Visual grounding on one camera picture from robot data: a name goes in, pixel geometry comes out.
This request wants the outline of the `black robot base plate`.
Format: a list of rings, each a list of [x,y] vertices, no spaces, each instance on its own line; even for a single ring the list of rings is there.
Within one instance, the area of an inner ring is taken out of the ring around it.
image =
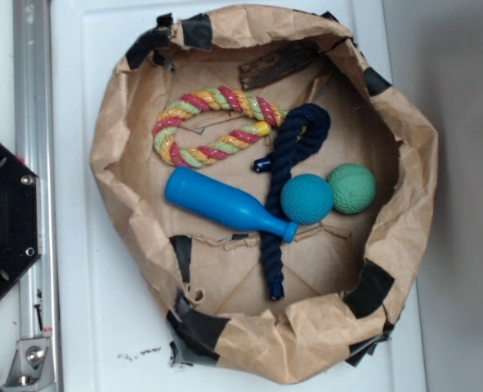
[[[40,257],[38,177],[0,144],[0,300]]]

